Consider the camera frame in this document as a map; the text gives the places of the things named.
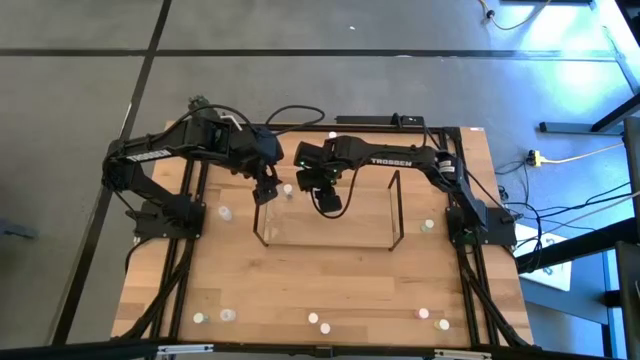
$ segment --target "black bracket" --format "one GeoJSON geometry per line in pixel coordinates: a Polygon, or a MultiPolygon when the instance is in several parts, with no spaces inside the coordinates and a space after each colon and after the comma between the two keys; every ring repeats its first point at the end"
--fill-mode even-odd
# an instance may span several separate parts
{"type": "Polygon", "coordinates": [[[332,346],[316,346],[316,351],[313,354],[317,358],[328,359],[333,357],[332,346]]]}
{"type": "Polygon", "coordinates": [[[197,239],[202,234],[205,203],[191,202],[188,195],[176,195],[185,197],[188,204],[188,220],[180,221],[175,217],[167,216],[162,208],[151,201],[142,203],[140,211],[136,211],[135,217],[131,211],[127,215],[136,219],[135,236],[142,239],[173,238],[173,239],[197,239]]]}
{"type": "Polygon", "coordinates": [[[508,212],[500,208],[487,209],[487,232],[480,232],[475,236],[465,236],[462,209],[456,206],[446,209],[449,240],[454,246],[458,245],[507,245],[516,244],[516,234],[513,222],[508,212]]]}

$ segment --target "white cap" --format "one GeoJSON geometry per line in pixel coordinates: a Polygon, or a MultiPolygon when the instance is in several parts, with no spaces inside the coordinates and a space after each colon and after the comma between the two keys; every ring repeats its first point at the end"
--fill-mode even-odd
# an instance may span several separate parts
{"type": "Polygon", "coordinates": [[[317,323],[317,322],[318,322],[318,314],[316,314],[316,313],[310,313],[310,314],[309,314],[309,322],[310,322],[311,324],[315,324],[315,323],[317,323]]]}
{"type": "Polygon", "coordinates": [[[449,322],[445,319],[436,321],[435,325],[438,330],[449,330],[449,322]]]}
{"type": "Polygon", "coordinates": [[[320,325],[320,332],[322,335],[327,335],[331,332],[331,326],[327,323],[322,323],[322,325],[320,325]]]}
{"type": "Polygon", "coordinates": [[[230,221],[232,218],[231,210],[229,210],[229,208],[226,206],[220,206],[218,208],[218,214],[220,214],[220,217],[222,217],[226,221],[230,221]]]}
{"type": "Polygon", "coordinates": [[[202,324],[205,320],[207,320],[207,316],[203,313],[195,313],[193,315],[193,322],[196,324],[202,324]]]}
{"type": "Polygon", "coordinates": [[[220,320],[222,320],[224,322],[229,322],[229,321],[233,321],[235,319],[236,319],[235,310],[222,309],[222,311],[220,311],[220,320]]]}
{"type": "Polygon", "coordinates": [[[418,317],[418,319],[426,319],[429,317],[429,310],[420,308],[416,311],[416,316],[418,317]]]}

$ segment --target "metal stand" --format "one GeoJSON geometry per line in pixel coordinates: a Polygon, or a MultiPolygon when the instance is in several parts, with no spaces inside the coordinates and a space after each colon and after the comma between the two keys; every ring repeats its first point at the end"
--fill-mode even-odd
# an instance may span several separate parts
{"type": "Polygon", "coordinates": [[[624,132],[622,120],[640,110],[640,94],[634,95],[617,109],[600,119],[595,124],[572,124],[557,122],[541,122],[540,131],[556,134],[613,135],[620,136],[624,132]]]}
{"type": "Polygon", "coordinates": [[[516,258],[518,273],[522,274],[525,272],[525,269],[532,272],[549,266],[573,261],[591,254],[607,251],[609,249],[613,249],[616,242],[619,240],[624,240],[629,243],[638,242],[635,218],[629,218],[606,226],[598,231],[592,231],[571,240],[548,246],[542,250],[540,253],[540,261],[536,262],[536,266],[532,269],[529,268],[531,267],[531,262],[535,261],[538,257],[537,252],[530,252],[528,254],[518,256],[516,258]]]}

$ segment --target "black wire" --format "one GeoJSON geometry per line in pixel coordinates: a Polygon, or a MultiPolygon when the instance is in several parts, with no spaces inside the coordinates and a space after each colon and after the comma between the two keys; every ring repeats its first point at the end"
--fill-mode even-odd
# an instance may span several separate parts
{"type": "Polygon", "coordinates": [[[436,138],[431,133],[431,130],[429,130],[429,128],[427,127],[426,121],[424,121],[424,119],[422,120],[422,130],[424,132],[424,135],[422,137],[422,147],[427,146],[427,136],[426,135],[429,135],[429,138],[431,139],[431,142],[433,142],[433,146],[435,146],[436,149],[438,149],[438,150],[442,150],[442,148],[440,147],[440,144],[438,144],[438,142],[436,141],[436,138]]]}
{"type": "Polygon", "coordinates": [[[498,202],[498,200],[496,200],[493,195],[491,195],[489,193],[489,191],[487,191],[487,189],[484,188],[484,186],[482,186],[482,184],[480,183],[480,181],[471,173],[471,171],[469,171],[469,169],[467,169],[466,167],[464,168],[464,171],[467,173],[467,175],[469,175],[469,177],[471,177],[471,179],[473,179],[473,181],[478,184],[478,186],[480,187],[480,189],[482,190],[482,192],[484,192],[485,194],[487,194],[487,196],[489,197],[489,199],[491,199],[491,201],[494,202],[494,204],[498,205],[499,208],[505,210],[508,212],[508,210],[504,207],[504,205],[500,204],[498,202]]]}
{"type": "Polygon", "coordinates": [[[529,173],[527,172],[527,163],[523,162],[523,164],[524,164],[524,179],[525,179],[524,202],[528,204],[529,203],[529,173]]]}
{"type": "MultiPolygon", "coordinates": [[[[536,218],[530,217],[530,216],[523,216],[524,219],[529,219],[529,220],[535,220],[536,218]]],[[[549,219],[540,219],[541,221],[544,222],[549,222],[552,224],[557,224],[557,225],[562,225],[564,227],[568,227],[568,228],[572,228],[572,229],[578,229],[578,230],[590,230],[590,231],[597,231],[597,232],[601,232],[603,234],[606,235],[605,232],[595,229],[595,228],[591,228],[591,227],[585,227],[585,226],[573,226],[573,225],[567,225],[565,223],[561,223],[560,221],[555,221],[555,220],[549,220],[549,219]]]]}
{"type": "Polygon", "coordinates": [[[533,211],[536,214],[536,223],[538,225],[538,236],[537,237],[533,237],[530,239],[525,240],[523,243],[519,244],[516,248],[521,247],[522,245],[530,242],[530,241],[537,241],[536,246],[533,248],[532,253],[535,255],[537,254],[537,261],[536,261],[536,265],[535,266],[531,266],[531,264],[534,261],[534,258],[536,258],[535,256],[531,256],[531,259],[529,259],[529,261],[527,261],[524,265],[525,267],[525,271],[526,272],[531,272],[533,269],[537,268],[538,265],[540,264],[540,260],[542,259],[542,219],[540,217],[540,214],[538,213],[538,210],[536,208],[534,208],[533,206],[529,205],[528,203],[522,203],[522,202],[509,202],[509,203],[505,203],[505,204],[513,204],[513,205],[523,205],[525,206],[527,209],[533,211]]]}
{"type": "Polygon", "coordinates": [[[145,139],[141,139],[141,140],[136,141],[136,142],[128,142],[128,143],[125,143],[122,146],[114,149],[111,153],[107,154],[107,156],[104,158],[104,160],[102,162],[102,170],[103,170],[103,172],[105,170],[105,166],[106,166],[107,161],[109,161],[109,159],[111,157],[113,157],[115,154],[117,154],[118,152],[120,152],[120,151],[122,151],[122,150],[124,150],[126,148],[143,145],[145,143],[153,144],[154,142],[157,142],[158,140],[160,140],[160,139],[164,138],[165,136],[167,136],[173,129],[175,129],[186,118],[188,118],[189,116],[193,115],[194,113],[196,113],[196,112],[198,112],[200,110],[204,110],[204,109],[222,109],[222,110],[230,111],[230,112],[238,115],[242,119],[242,121],[244,121],[252,131],[255,131],[251,121],[249,121],[249,119],[243,113],[241,113],[239,110],[236,110],[236,109],[234,109],[234,108],[232,108],[230,106],[219,105],[219,104],[208,104],[208,105],[199,106],[199,107],[197,107],[197,108],[195,108],[193,110],[189,110],[188,112],[186,112],[185,114],[180,116],[173,124],[171,124],[171,126],[169,126],[166,130],[164,130],[160,134],[157,134],[157,135],[154,135],[154,136],[147,135],[147,138],[145,138],[145,139]]]}
{"type": "Polygon", "coordinates": [[[598,198],[598,197],[603,196],[603,195],[610,194],[610,193],[612,193],[612,192],[614,192],[614,191],[616,191],[618,189],[621,189],[621,188],[623,188],[623,187],[625,187],[625,186],[627,186],[629,184],[631,184],[631,182],[627,181],[626,183],[624,183],[624,184],[622,184],[620,186],[616,186],[615,188],[613,188],[613,189],[611,189],[609,191],[605,191],[605,192],[600,193],[598,195],[594,195],[594,196],[590,197],[589,199],[587,199],[587,201],[585,201],[585,203],[588,204],[591,200],[593,200],[595,198],[598,198]]]}
{"type": "Polygon", "coordinates": [[[314,193],[313,193],[314,190],[312,189],[311,190],[311,202],[313,203],[313,207],[316,209],[318,214],[322,215],[323,217],[325,217],[327,219],[338,219],[338,218],[342,217],[347,212],[347,209],[349,209],[349,205],[351,204],[351,197],[353,195],[353,188],[355,187],[355,184],[356,184],[356,177],[358,176],[358,171],[360,170],[360,168],[362,166],[364,166],[364,164],[372,156],[378,155],[378,154],[407,154],[408,152],[410,152],[410,150],[406,151],[406,152],[381,150],[381,151],[374,151],[371,154],[363,157],[362,160],[360,160],[360,164],[358,164],[358,166],[355,168],[355,170],[353,172],[353,177],[351,178],[351,184],[349,185],[349,195],[347,195],[347,202],[344,205],[344,207],[342,208],[342,211],[340,211],[340,213],[338,213],[337,215],[327,215],[327,214],[323,213],[322,210],[320,210],[320,207],[318,206],[318,204],[316,204],[316,200],[314,198],[314,193]]]}
{"type": "Polygon", "coordinates": [[[274,111],[271,115],[269,115],[269,118],[267,118],[267,121],[265,121],[265,124],[269,124],[271,122],[271,120],[273,120],[273,118],[276,117],[276,115],[280,114],[281,112],[288,110],[288,109],[303,109],[303,110],[311,110],[311,111],[315,111],[318,114],[320,114],[320,117],[315,119],[315,120],[311,120],[311,121],[307,121],[305,123],[302,123],[300,125],[294,125],[291,126],[287,129],[278,131],[276,133],[274,133],[274,136],[279,136],[282,135],[284,133],[287,133],[289,131],[293,131],[293,130],[297,130],[297,129],[301,129],[307,126],[311,126],[311,125],[315,125],[317,123],[319,123],[320,121],[322,121],[325,117],[325,113],[324,111],[322,111],[321,109],[318,109],[317,107],[313,107],[313,106],[307,106],[307,105],[287,105],[287,106],[283,106],[280,109],[274,111]]]}
{"type": "Polygon", "coordinates": [[[176,265],[175,269],[169,276],[167,282],[163,287],[158,290],[158,294],[151,301],[151,304],[145,312],[136,320],[135,324],[129,329],[125,334],[121,336],[124,339],[132,339],[132,338],[140,338],[146,331],[149,323],[158,313],[158,311],[162,311],[164,307],[165,300],[169,297],[173,288],[178,283],[178,281],[184,276],[184,274],[189,270],[189,259],[193,255],[193,251],[185,250],[182,253],[182,258],[178,265],[176,265]]]}
{"type": "Polygon", "coordinates": [[[124,260],[124,273],[125,274],[127,272],[129,272],[129,263],[131,262],[131,256],[133,255],[133,253],[136,251],[136,249],[138,249],[140,246],[146,244],[149,240],[151,240],[151,238],[140,239],[140,241],[137,244],[135,244],[131,249],[129,249],[129,252],[127,252],[127,257],[124,260]]]}
{"type": "Polygon", "coordinates": [[[118,191],[113,191],[114,194],[116,194],[116,196],[118,197],[118,199],[120,199],[120,201],[122,201],[122,203],[129,208],[129,211],[131,212],[131,216],[133,217],[133,221],[136,222],[136,224],[138,223],[138,215],[136,215],[136,211],[133,210],[133,207],[127,202],[127,200],[125,200],[122,195],[120,194],[120,192],[118,191]]]}
{"type": "Polygon", "coordinates": [[[494,173],[495,173],[496,175],[507,175],[507,174],[510,174],[510,173],[512,173],[512,172],[514,172],[514,171],[517,171],[518,169],[520,169],[521,167],[523,167],[525,164],[526,164],[526,162],[525,162],[525,161],[520,161],[520,160],[511,161],[511,162],[508,162],[508,163],[506,163],[506,164],[504,164],[504,165],[500,165],[500,166],[498,166],[498,167],[496,168],[496,171],[494,171],[494,173]],[[507,167],[507,166],[509,166],[509,165],[511,165],[511,164],[518,164],[518,166],[514,167],[513,169],[509,169],[509,170],[507,170],[507,171],[497,171],[498,169],[502,169],[502,168],[507,167]]]}
{"type": "MultiPolygon", "coordinates": [[[[616,196],[600,199],[600,200],[597,200],[597,201],[594,201],[594,202],[590,202],[590,203],[584,203],[582,205],[576,205],[576,206],[567,207],[564,210],[556,211],[556,212],[551,213],[551,214],[545,214],[545,215],[542,216],[542,218],[548,218],[548,217],[556,216],[556,215],[565,213],[567,211],[582,209],[582,208],[587,207],[587,206],[596,205],[596,204],[600,204],[600,203],[603,203],[603,202],[620,199],[620,198],[623,198],[623,197],[627,197],[629,195],[631,195],[631,194],[621,194],[621,195],[616,195],[616,196]]],[[[553,209],[553,208],[547,208],[547,209],[539,210],[539,211],[546,211],[546,210],[551,210],[551,209],[553,209]]]]}
{"type": "MultiPolygon", "coordinates": [[[[585,204],[597,204],[597,203],[592,203],[591,200],[593,200],[595,198],[598,198],[600,196],[603,196],[603,195],[610,194],[610,193],[612,193],[612,192],[614,192],[614,191],[616,191],[616,190],[618,190],[620,188],[623,188],[623,187],[625,187],[625,186],[627,186],[629,184],[630,184],[629,182],[626,182],[626,183],[624,183],[622,185],[616,186],[615,188],[613,188],[611,190],[607,190],[607,191],[605,191],[603,193],[594,195],[594,196],[590,197],[589,199],[587,199],[587,201],[585,201],[584,204],[577,205],[577,206],[584,206],[585,204]]],[[[546,208],[546,209],[540,209],[538,211],[543,212],[543,211],[549,211],[549,210],[554,210],[554,209],[565,209],[566,210],[566,209],[573,209],[574,207],[575,206],[571,206],[571,207],[569,207],[569,206],[552,206],[552,207],[549,207],[549,208],[546,208]]]]}

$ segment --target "cable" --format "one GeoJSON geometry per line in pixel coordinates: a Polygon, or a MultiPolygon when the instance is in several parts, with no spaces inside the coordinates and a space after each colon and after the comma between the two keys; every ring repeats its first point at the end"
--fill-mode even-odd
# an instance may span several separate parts
{"type": "Polygon", "coordinates": [[[527,172],[527,165],[524,165],[524,202],[529,203],[529,173],[527,172]]]}
{"type": "Polygon", "coordinates": [[[522,245],[530,242],[530,241],[537,241],[536,245],[534,246],[533,250],[531,251],[532,253],[536,253],[537,254],[537,260],[536,260],[536,265],[534,267],[531,267],[530,265],[533,264],[534,262],[534,256],[531,256],[531,259],[529,259],[529,261],[527,261],[523,266],[525,267],[525,271],[526,272],[531,272],[531,269],[535,269],[538,267],[538,264],[540,264],[540,260],[542,259],[542,219],[540,218],[540,214],[538,213],[538,210],[536,208],[534,208],[533,206],[529,205],[528,203],[522,203],[522,202],[510,202],[510,203],[506,203],[506,204],[514,204],[514,205],[523,205],[525,206],[527,209],[533,211],[536,214],[535,220],[536,223],[538,225],[538,235],[536,237],[532,237],[526,240],[522,240],[522,243],[519,244],[516,249],[520,248],[522,245]]]}
{"type": "Polygon", "coordinates": [[[133,253],[136,251],[136,249],[138,249],[140,246],[146,244],[147,242],[149,242],[149,240],[151,240],[151,238],[148,239],[140,239],[140,241],[135,244],[131,249],[129,249],[129,252],[127,252],[127,257],[124,260],[124,273],[126,274],[127,272],[129,272],[129,263],[131,262],[131,256],[133,255],[133,253]]]}
{"type": "MultiPolygon", "coordinates": [[[[247,124],[247,126],[252,130],[255,131],[254,127],[253,127],[253,123],[251,121],[249,121],[249,119],[239,110],[236,110],[230,106],[226,106],[226,105],[219,105],[219,104],[208,104],[208,105],[202,105],[199,106],[193,110],[189,110],[188,112],[186,112],[185,114],[183,114],[182,116],[180,116],[173,124],[171,124],[171,126],[169,126],[165,131],[161,132],[160,134],[157,134],[153,137],[151,137],[151,139],[149,140],[150,143],[154,143],[162,138],[164,138],[165,136],[167,136],[167,134],[169,134],[171,132],[171,130],[175,129],[181,122],[183,122],[185,119],[187,119],[189,116],[195,114],[196,112],[200,111],[200,110],[204,110],[204,109],[221,109],[221,110],[226,110],[226,111],[230,111],[236,115],[238,115],[242,121],[244,121],[245,124],[247,124]]],[[[136,146],[136,145],[140,145],[141,143],[135,143],[135,144],[127,144],[125,145],[125,147],[130,147],[130,146],[136,146]]]]}
{"type": "Polygon", "coordinates": [[[127,202],[127,200],[125,200],[122,195],[120,195],[120,193],[118,191],[114,191],[114,194],[116,194],[116,196],[118,197],[118,199],[120,199],[120,201],[122,201],[122,203],[129,208],[129,211],[131,211],[131,216],[133,216],[133,220],[135,222],[138,222],[138,215],[136,215],[136,211],[133,210],[133,207],[127,202]]]}
{"type": "Polygon", "coordinates": [[[604,148],[599,149],[599,150],[595,150],[595,151],[592,151],[592,152],[589,152],[589,153],[586,153],[586,154],[582,154],[582,155],[578,155],[578,156],[574,156],[574,157],[570,157],[570,158],[562,159],[562,160],[549,160],[549,159],[545,158],[544,156],[540,156],[540,162],[543,163],[543,164],[545,164],[545,163],[547,163],[547,164],[564,164],[564,163],[568,163],[570,161],[580,160],[580,159],[586,158],[587,156],[598,154],[598,153],[601,153],[603,151],[611,150],[611,149],[617,148],[618,146],[622,146],[622,145],[624,145],[624,143],[617,143],[617,144],[614,144],[614,145],[611,145],[611,146],[604,147],[604,148]]]}
{"type": "Polygon", "coordinates": [[[355,184],[356,184],[356,177],[358,176],[358,171],[360,170],[360,168],[362,166],[364,166],[364,164],[365,164],[365,162],[367,162],[367,160],[369,160],[372,156],[377,155],[377,154],[406,154],[406,152],[382,150],[382,151],[374,151],[374,152],[368,154],[367,156],[363,157],[362,160],[360,160],[360,164],[358,164],[358,166],[355,168],[355,170],[353,172],[353,177],[351,178],[351,184],[349,185],[349,195],[347,195],[347,202],[345,203],[344,207],[342,208],[342,211],[340,211],[340,213],[338,213],[337,215],[327,215],[327,214],[323,213],[322,210],[320,210],[320,207],[318,206],[318,204],[316,204],[316,201],[315,201],[315,199],[313,197],[314,194],[313,194],[313,189],[312,189],[311,190],[311,202],[313,203],[313,207],[316,209],[318,214],[322,215],[323,217],[325,217],[327,219],[338,219],[338,218],[342,217],[347,212],[347,209],[349,208],[349,205],[351,204],[351,197],[353,195],[353,188],[355,187],[355,184]]]}
{"type": "Polygon", "coordinates": [[[189,270],[189,259],[193,255],[193,251],[185,250],[182,253],[182,257],[178,265],[176,265],[175,269],[167,279],[167,282],[163,287],[160,288],[156,297],[151,301],[149,307],[145,310],[145,312],[136,320],[135,324],[129,329],[126,333],[124,333],[121,338],[123,339],[134,339],[140,338],[146,331],[147,327],[151,320],[155,317],[158,311],[161,311],[164,307],[164,302],[169,297],[173,288],[178,283],[180,279],[186,274],[189,270]]]}
{"type": "Polygon", "coordinates": [[[621,189],[621,188],[623,188],[623,187],[625,187],[625,186],[627,186],[627,185],[629,185],[629,184],[631,184],[631,182],[630,182],[630,181],[627,181],[626,183],[624,183],[624,184],[622,184],[622,185],[620,185],[620,186],[616,186],[615,188],[613,188],[613,189],[611,189],[611,190],[609,190],[609,191],[605,191],[605,192],[600,193],[600,194],[598,194],[598,195],[594,195],[594,196],[592,196],[592,197],[588,198],[588,199],[587,199],[587,201],[585,201],[585,204],[588,204],[591,200],[593,200],[593,199],[595,199],[595,198],[597,198],[597,197],[600,197],[600,196],[602,196],[602,195],[610,194],[610,193],[612,193],[612,192],[614,192],[614,191],[616,191],[616,190],[619,190],[619,189],[621,189]]]}
{"type": "Polygon", "coordinates": [[[558,226],[556,226],[555,228],[553,228],[553,229],[551,229],[551,230],[549,230],[549,231],[545,231],[545,232],[544,232],[544,234],[548,234],[548,233],[550,233],[550,232],[554,232],[554,231],[556,231],[556,230],[560,229],[561,227],[564,227],[564,226],[567,226],[568,224],[571,224],[572,222],[578,221],[578,220],[580,220],[580,219],[584,219],[584,218],[586,218],[587,216],[591,216],[591,215],[597,214],[597,213],[599,213],[599,212],[601,212],[601,211],[604,211],[604,210],[607,210],[607,209],[609,209],[609,208],[612,208],[612,207],[614,207],[614,206],[616,206],[616,205],[618,205],[618,204],[621,204],[621,203],[623,203],[623,202],[625,202],[625,201],[627,201],[627,200],[629,200],[629,199],[633,199],[634,197],[636,197],[636,196],[638,196],[638,195],[640,195],[640,191],[636,191],[635,193],[633,193],[633,194],[631,194],[631,195],[627,195],[627,196],[625,196],[622,200],[616,201],[616,202],[614,202],[613,204],[609,204],[609,205],[607,205],[607,206],[605,206],[605,207],[602,207],[602,208],[596,209],[596,210],[594,210],[594,211],[591,211],[591,212],[589,212],[589,213],[586,213],[586,214],[584,214],[584,215],[578,216],[577,218],[575,218],[575,219],[573,219],[573,220],[569,220],[569,221],[567,221],[567,222],[565,222],[565,223],[562,223],[561,225],[558,225],[558,226]]]}
{"type": "Polygon", "coordinates": [[[527,22],[531,21],[531,19],[533,19],[534,17],[536,17],[538,14],[540,14],[540,12],[542,12],[542,10],[544,10],[545,7],[547,7],[547,5],[549,5],[549,3],[551,2],[551,0],[547,0],[547,2],[545,2],[538,10],[534,10],[531,14],[529,14],[529,16],[527,16],[522,22],[513,25],[513,26],[508,26],[508,27],[504,27],[504,26],[500,26],[496,20],[494,19],[496,12],[489,9],[489,5],[487,5],[485,0],[478,0],[480,1],[480,4],[482,4],[482,9],[485,12],[485,16],[487,17],[487,19],[490,19],[491,22],[493,22],[493,25],[495,25],[498,29],[500,30],[513,30],[521,25],[526,24],[527,22]]]}
{"type": "Polygon", "coordinates": [[[504,165],[500,165],[500,166],[498,166],[498,167],[496,168],[496,170],[498,170],[498,169],[502,169],[502,168],[507,167],[507,166],[512,165],[512,164],[518,164],[518,166],[516,166],[516,167],[515,167],[515,168],[513,168],[513,169],[509,169],[509,170],[507,170],[507,171],[494,171],[494,173],[495,173],[496,175],[507,175],[507,174],[510,174],[510,173],[512,173],[512,172],[514,172],[514,171],[517,171],[518,169],[520,169],[521,167],[523,167],[526,163],[525,163],[525,161],[524,161],[524,160],[522,160],[522,161],[521,161],[521,160],[515,160],[515,161],[508,162],[508,163],[506,163],[506,164],[504,164],[504,165]]]}
{"type": "Polygon", "coordinates": [[[438,150],[442,150],[442,148],[440,147],[440,144],[438,144],[438,142],[436,141],[436,138],[431,133],[431,130],[429,130],[429,128],[427,127],[426,121],[424,121],[424,119],[422,119],[422,130],[424,132],[424,134],[422,136],[422,147],[427,146],[427,136],[426,135],[429,135],[429,139],[431,139],[431,142],[433,143],[433,146],[435,146],[436,149],[438,149],[438,150]]]}
{"type": "Polygon", "coordinates": [[[482,190],[482,192],[484,192],[485,194],[487,194],[487,196],[489,197],[489,199],[491,199],[491,201],[493,201],[494,204],[498,205],[499,208],[501,208],[502,210],[509,212],[509,210],[507,208],[504,207],[504,205],[500,204],[494,197],[493,195],[491,195],[489,193],[489,191],[487,191],[487,189],[484,188],[484,186],[482,186],[482,184],[480,183],[480,181],[478,181],[478,179],[476,179],[476,177],[471,173],[471,171],[469,171],[469,169],[467,169],[466,167],[464,168],[464,171],[467,173],[467,175],[469,175],[473,181],[475,181],[476,184],[478,184],[478,186],[480,187],[480,189],[482,190]]]}
{"type": "MultiPolygon", "coordinates": [[[[532,218],[530,216],[523,216],[523,218],[524,219],[529,219],[529,220],[535,220],[536,219],[536,218],[532,218]]],[[[549,219],[540,219],[540,220],[544,221],[544,222],[549,222],[549,223],[552,223],[552,224],[557,224],[557,225],[562,224],[560,221],[554,221],[554,220],[549,220],[549,219]]],[[[602,230],[598,230],[598,229],[591,228],[591,227],[586,227],[586,226],[565,225],[564,227],[568,227],[568,228],[571,228],[571,229],[577,229],[577,230],[589,230],[589,231],[601,232],[601,233],[606,235],[606,233],[603,232],[602,230]]]]}
{"type": "Polygon", "coordinates": [[[269,115],[269,118],[267,118],[267,121],[265,121],[265,125],[268,125],[268,124],[271,122],[271,120],[273,120],[273,118],[275,118],[275,117],[276,117],[276,115],[278,115],[278,114],[280,114],[281,112],[283,112],[283,111],[285,111],[285,110],[288,110],[288,109],[303,109],[303,110],[311,110],[311,111],[315,111],[315,112],[317,112],[318,114],[320,114],[320,117],[319,117],[319,118],[317,118],[317,119],[315,119],[315,120],[307,121],[307,122],[302,123],[302,124],[300,124],[300,125],[294,125],[294,126],[291,126],[291,127],[287,128],[287,129],[284,129],[284,130],[278,131],[278,132],[276,132],[276,133],[274,133],[274,134],[273,134],[274,136],[280,136],[280,135],[282,135],[282,134],[284,134],[284,133],[287,133],[287,132],[289,132],[289,131],[293,131],[293,130],[297,130],[297,129],[300,129],[300,128],[303,128],[303,127],[307,127],[307,126],[315,125],[315,124],[319,123],[320,121],[322,121],[322,120],[324,119],[324,117],[325,117],[325,113],[324,113],[324,111],[322,111],[322,110],[320,110],[320,109],[318,109],[318,108],[316,108],[316,107],[313,107],[313,106],[307,106],[307,105],[287,105],[287,106],[283,106],[283,107],[279,108],[278,110],[274,111],[271,115],[269,115]]]}
{"type": "Polygon", "coordinates": [[[608,197],[608,198],[600,199],[600,200],[597,200],[597,201],[594,201],[594,202],[584,203],[584,204],[582,204],[582,205],[576,205],[576,206],[568,207],[568,208],[566,208],[566,209],[564,209],[564,210],[560,210],[560,211],[556,211],[556,212],[551,213],[551,214],[543,215],[543,216],[542,216],[542,218],[548,218],[548,217],[556,216],[556,215],[559,215],[559,214],[565,213],[565,212],[567,212],[567,211],[582,209],[582,208],[587,207],[587,206],[596,205],[596,204],[600,204],[600,203],[603,203],[603,202],[607,202],[607,201],[611,201],[611,200],[620,199],[620,198],[623,198],[623,197],[625,197],[625,196],[629,196],[629,195],[631,195],[631,194],[616,195],[616,196],[612,196],[612,197],[608,197]]]}

